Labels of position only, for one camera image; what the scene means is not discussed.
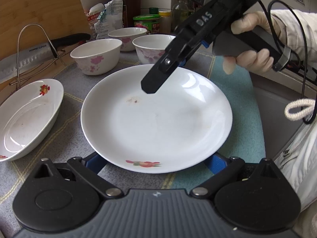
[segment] plate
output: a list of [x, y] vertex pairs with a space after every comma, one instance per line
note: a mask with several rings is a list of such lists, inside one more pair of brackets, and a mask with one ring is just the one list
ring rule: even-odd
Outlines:
[[87, 95], [81, 127], [109, 162], [140, 173], [168, 173], [196, 165], [227, 139], [232, 111], [207, 78], [177, 68], [155, 94], [141, 89], [153, 64], [117, 71]]
[[0, 106], [0, 161], [35, 149], [54, 125], [63, 95], [59, 81], [44, 79], [22, 87]]

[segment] gray ribbed panel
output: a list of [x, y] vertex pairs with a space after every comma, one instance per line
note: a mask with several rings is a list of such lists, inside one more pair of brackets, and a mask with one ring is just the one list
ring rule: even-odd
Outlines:
[[222, 221], [207, 200], [189, 197], [185, 190], [131, 190], [108, 200], [88, 223], [62, 234], [22, 230], [16, 238], [296, 238], [282, 234], [246, 234]]

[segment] white bowl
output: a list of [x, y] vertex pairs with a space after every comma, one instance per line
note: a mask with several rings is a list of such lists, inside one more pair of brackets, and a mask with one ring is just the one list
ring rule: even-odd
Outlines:
[[175, 38], [170, 35], [147, 35], [133, 40], [137, 56], [143, 64], [156, 63], [165, 53], [165, 48]]
[[89, 92], [80, 116], [84, 135], [99, 155], [131, 171], [196, 165], [227, 139], [230, 104], [210, 80], [179, 67], [155, 94], [146, 94], [140, 82], [152, 66], [117, 71]]
[[35, 149], [54, 125], [63, 96], [59, 81], [45, 79], [22, 87], [0, 106], [0, 161]]
[[99, 39], [76, 47], [70, 56], [84, 74], [100, 75], [112, 70], [119, 61], [119, 39]]
[[108, 36], [122, 41], [120, 50], [123, 52], [135, 50], [132, 41], [137, 37], [145, 36], [147, 30], [145, 28], [120, 28], [111, 31]]

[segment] gloved hand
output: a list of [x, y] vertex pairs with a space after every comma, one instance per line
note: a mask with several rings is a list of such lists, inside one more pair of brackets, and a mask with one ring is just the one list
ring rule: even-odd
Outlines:
[[[281, 28], [277, 23], [277, 18], [272, 16], [272, 23], [276, 35], [279, 37], [281, 34]], [[240, 34], [246, 31], [253, 30], [256, 25], [261, 26], [267, 32], [271, 34], [270, 26], [264, 12], [248, 13], [241, 19], [236, 20], [231, 24], [231, 31], [233, 34]], [[226, 74], [232, 74], [236, 68], [236, 64], [246, 68], [253, 73], [264, 73], [268, 71], [273, 65], [273, 57], [270, 57], [268, 49], [262, 49], [258, 53], [256, 51], [245, 51], [238, 57], [224, 56], [223, 70]]]

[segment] tablecloth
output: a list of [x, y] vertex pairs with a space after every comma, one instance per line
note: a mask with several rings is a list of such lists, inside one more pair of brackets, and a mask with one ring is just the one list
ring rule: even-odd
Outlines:
[[[25, 157], [0, 163], [0, 231], [6, 238], [20, 230], [12, 212], [12, 201], [30, 170], [41, 158], [47, 157], [56, 163], [66, 162], [71, 157], [86, 157], [93, 152], [80, 126], [80, 110], [88, 92], [107, 75], [138, 64], [140, 61], [135, 52], [122, 52], [118, 65], [106, 74], [87, 76], [73, 63], [54, 77], [63, 84], [65, 93], [52, 130]], [[226, 75], [222, 70], [222, 58], [212, 56], [203, 47], [185, 67], [210, 78], [224, 92], [232, 107], [232, 130], [219, 152], [227, 157], [235, 155], [247, 162], [259, 162], [265, 156], [264, 138], [249, 73], [238, 67], [232, 75]], [[129, 188], [186, 188], [189, 191], [213, 173], [203, 163], [183, 171], [156, 175], [131, 172], [109, 163], [99, 175], [124, 192]]]

